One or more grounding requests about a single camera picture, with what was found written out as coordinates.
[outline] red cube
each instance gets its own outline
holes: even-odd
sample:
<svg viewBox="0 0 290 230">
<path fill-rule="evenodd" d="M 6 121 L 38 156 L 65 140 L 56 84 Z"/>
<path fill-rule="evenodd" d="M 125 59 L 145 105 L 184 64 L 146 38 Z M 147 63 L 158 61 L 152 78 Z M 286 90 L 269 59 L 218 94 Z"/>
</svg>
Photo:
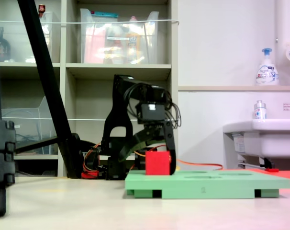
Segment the red cube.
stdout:
<svg viewBox="0 0 290 230">
<path fill-rule="evenodd" d="M 146 152 L 146 175 L 169 175 L 169 151 Z"/>
</svg>

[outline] pipe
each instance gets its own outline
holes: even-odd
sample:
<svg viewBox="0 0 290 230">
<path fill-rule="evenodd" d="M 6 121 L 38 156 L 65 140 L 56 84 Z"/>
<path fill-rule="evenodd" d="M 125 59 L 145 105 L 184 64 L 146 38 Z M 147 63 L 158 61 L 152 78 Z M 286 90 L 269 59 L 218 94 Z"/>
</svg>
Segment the pipe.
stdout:
<svg viewBox="0 0 290 230">
<path fill-rule="evenodd" d="M 290 0 L 276 0 L 276 65 L 282 85 L 290 84 Z"/>
</svg>

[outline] white floor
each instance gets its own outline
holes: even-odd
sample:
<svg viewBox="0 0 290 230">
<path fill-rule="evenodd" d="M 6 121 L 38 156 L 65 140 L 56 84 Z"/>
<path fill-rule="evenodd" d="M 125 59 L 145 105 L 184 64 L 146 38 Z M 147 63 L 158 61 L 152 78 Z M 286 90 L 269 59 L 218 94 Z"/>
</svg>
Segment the white floor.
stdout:
<svg viewBox="0 0 290 230">
<path fill-rule="evenodd" d="M 16 178 L 0 230 L 290 230 L 280 198 L 133 199 L 123 181 Z"/>
</svg>

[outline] green platform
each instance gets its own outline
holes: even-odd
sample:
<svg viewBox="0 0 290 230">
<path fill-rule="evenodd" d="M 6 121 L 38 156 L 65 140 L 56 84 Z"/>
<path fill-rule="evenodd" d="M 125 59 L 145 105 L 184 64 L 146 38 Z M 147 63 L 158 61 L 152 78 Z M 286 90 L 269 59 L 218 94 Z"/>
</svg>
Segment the green platform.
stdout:
<svg viewBox="0 0 290 230">
<path fill-rule="evenodd" d="M 290 188 L 290 179 L 253 171 L 176 171 L 172 176 L 146 176 L 130 171 L 125 180 L 127 195 L 135 198 L 229 199 L 279 197 Z"/>
</svg>

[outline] pump bottle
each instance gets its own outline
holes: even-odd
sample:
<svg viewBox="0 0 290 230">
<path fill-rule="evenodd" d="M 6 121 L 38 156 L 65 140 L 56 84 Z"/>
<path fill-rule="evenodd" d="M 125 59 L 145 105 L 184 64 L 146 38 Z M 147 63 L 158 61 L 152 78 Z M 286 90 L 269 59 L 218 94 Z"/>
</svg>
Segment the pump bottle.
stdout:
<svg viewBox="0 0 290 230">
<path fill-rule="evenodd" d="M 271 51 L 271 48 L 262 49 L 264 60 L 257 72 L 256 85 L 279 85 L 279 75 L 276 66 L 269 58 Z"/>
</svg>

